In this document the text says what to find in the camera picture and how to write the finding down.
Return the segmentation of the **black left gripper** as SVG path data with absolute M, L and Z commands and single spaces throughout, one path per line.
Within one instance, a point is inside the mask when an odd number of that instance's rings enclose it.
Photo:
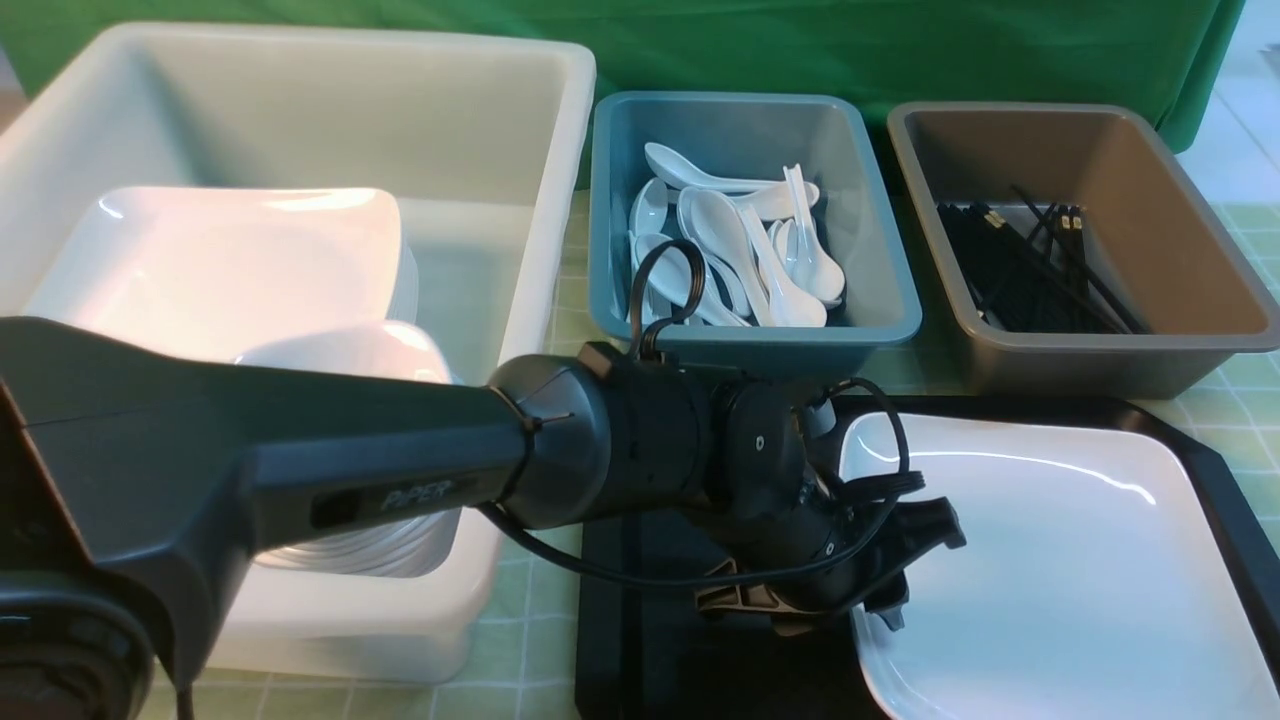
M 781 527 L 751 542 L 727 546 L 730 556 L 696 592 L 709 621 L 764 618 L 780 635 L 829 625 L 860 606 L 892 632 L 904 628 L 910 600 L 908 568 L 932 550 L 960 550 L 966 537 L 947 498 L 879 502 L 855 510 L 803 505 Z

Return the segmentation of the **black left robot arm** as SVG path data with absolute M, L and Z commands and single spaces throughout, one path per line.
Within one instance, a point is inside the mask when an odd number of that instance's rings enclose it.
M 631 591 L 759 588 L 902 625 L 906 569 L 966 539 L 883 391 L 662 352 L 534 354 L 485 386 L 172 357 L 3 319 L 3 716 L 178 715 L 264 552 L 476 509 Z

